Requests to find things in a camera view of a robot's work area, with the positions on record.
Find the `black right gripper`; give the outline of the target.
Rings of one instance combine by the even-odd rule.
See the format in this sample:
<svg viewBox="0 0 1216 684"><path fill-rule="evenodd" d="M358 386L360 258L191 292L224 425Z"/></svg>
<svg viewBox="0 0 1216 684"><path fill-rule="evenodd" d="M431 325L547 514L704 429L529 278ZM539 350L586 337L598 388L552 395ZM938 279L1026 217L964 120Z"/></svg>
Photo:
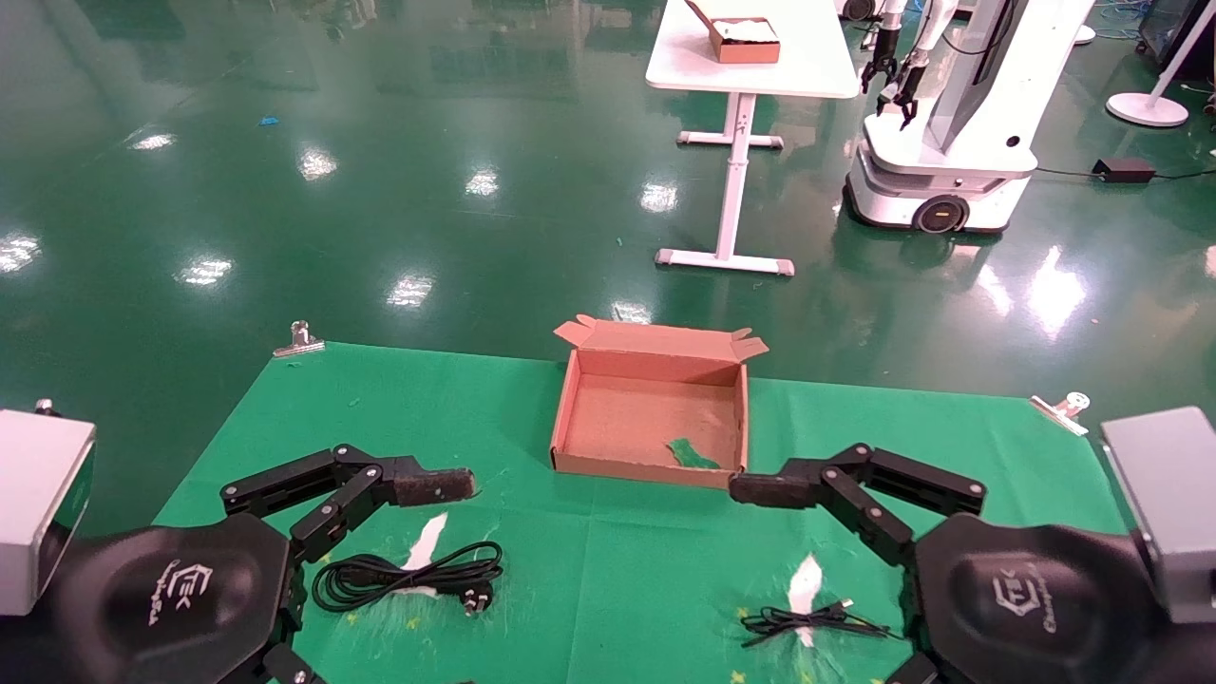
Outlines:
<svg viewBox="0 0 1216 684"><path fill-rule="evenodd" d="M1178 623L1141 542L948 517L910 562L914 654L886 684L1211 683L1212 623Z"/></svg>

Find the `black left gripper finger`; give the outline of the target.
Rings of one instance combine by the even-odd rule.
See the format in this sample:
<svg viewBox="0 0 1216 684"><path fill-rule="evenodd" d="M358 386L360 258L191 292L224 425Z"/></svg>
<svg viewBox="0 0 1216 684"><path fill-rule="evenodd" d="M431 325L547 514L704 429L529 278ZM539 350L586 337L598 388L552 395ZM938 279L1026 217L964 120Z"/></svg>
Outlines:
<svg viewBox="0 0 1216 684"><path fill-rule="evenodd" d="M413 456L377 458L334 445L223 486L225 512L266 517L319 499L289 529L295 561L317 562L379 508L467 501L475 478L465 467L427 470Z"/></svg>

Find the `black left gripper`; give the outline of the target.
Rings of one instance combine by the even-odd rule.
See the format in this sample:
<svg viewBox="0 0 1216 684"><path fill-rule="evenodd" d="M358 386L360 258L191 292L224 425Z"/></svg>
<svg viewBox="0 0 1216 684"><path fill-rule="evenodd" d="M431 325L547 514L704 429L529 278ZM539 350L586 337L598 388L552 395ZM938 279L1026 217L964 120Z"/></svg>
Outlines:
<svg viewBox="0 0 1216 684"><path fill-rule="evenodd" d="M33 611L2 618L1 679L319 683L287 646L303 579L287 538L248 514L71 542Z"/></svg>

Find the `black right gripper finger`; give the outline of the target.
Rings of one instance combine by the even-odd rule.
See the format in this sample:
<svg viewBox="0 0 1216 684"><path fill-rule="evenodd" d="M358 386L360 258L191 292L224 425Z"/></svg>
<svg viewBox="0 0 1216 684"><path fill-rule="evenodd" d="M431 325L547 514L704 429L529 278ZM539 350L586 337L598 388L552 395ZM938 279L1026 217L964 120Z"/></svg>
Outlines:
<svg viewBox="0 0 1216 684"><path fill-rule="evenodd" d="M734 473L730 497L766 509L822 508L893 567L907 566L914 534L872 492L942 515L980 515L987 488L978 481L882 447L849 445L828 459L793 458L777 473Z"/></svg>

